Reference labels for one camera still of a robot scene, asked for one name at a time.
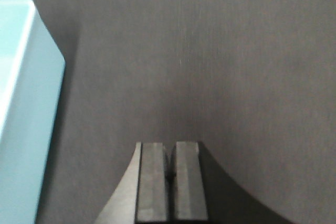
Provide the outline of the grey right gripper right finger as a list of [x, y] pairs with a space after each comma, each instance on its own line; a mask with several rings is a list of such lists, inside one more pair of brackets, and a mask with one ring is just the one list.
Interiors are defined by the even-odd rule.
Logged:
[[173, 218], [209, 221], [196, 142], [177, 142], [173, 152]]

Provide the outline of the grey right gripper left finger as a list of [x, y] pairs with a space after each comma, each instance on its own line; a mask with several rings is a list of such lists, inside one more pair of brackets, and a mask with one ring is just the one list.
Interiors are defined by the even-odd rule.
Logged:
[[166, 154], [161, 143], [136, 143], [118, 186], [95, 223], [168, 223]]

